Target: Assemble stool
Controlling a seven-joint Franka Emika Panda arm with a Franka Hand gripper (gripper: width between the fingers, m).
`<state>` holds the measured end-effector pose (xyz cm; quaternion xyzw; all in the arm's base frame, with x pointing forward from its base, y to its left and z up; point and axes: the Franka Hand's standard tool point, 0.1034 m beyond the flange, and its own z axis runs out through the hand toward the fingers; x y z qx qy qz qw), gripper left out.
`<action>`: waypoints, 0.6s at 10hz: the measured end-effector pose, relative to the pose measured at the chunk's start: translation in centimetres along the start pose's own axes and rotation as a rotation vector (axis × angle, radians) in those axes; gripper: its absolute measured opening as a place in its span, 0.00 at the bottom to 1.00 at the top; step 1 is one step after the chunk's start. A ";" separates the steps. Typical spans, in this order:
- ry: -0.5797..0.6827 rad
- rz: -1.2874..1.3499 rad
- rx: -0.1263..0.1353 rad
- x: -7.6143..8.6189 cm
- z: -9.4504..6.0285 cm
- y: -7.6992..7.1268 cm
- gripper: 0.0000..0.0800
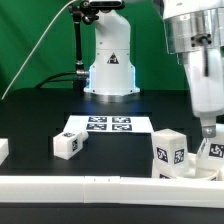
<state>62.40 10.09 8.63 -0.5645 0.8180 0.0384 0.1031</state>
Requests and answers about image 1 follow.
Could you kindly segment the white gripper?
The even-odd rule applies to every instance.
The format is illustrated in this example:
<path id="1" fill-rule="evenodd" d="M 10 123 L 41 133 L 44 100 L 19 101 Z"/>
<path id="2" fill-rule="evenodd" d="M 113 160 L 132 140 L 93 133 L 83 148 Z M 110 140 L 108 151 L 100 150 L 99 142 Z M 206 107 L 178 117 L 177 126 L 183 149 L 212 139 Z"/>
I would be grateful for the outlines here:
<path id="1" fill-rule="evenodd" d="M 200 118 L 204 138 L 216 136 L 216 118 L 224 113 L 224 64 L 217 48 L 208 49 L 208 75 L 205 75 L 203 49 L 183 54 L 193 114 Z"/>

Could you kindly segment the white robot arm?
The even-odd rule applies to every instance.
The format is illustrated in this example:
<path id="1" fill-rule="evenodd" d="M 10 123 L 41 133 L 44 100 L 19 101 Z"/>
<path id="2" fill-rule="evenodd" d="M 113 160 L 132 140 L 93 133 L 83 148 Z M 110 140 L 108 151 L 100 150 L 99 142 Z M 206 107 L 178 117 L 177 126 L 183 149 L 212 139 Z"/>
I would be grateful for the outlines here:
<path id="1" fill-rule="evenodd" d="M 97 9 L 96 57 L 85 92 L 116 99 L 139 91 L 130 63 L 130 25 L 116 13 L 125 0 L 87 0 Z M 164 23 L 167 51 L 186 73 L 202 135 L 216 136 L 224 114 L 224 0 L 151 0 Z"/>

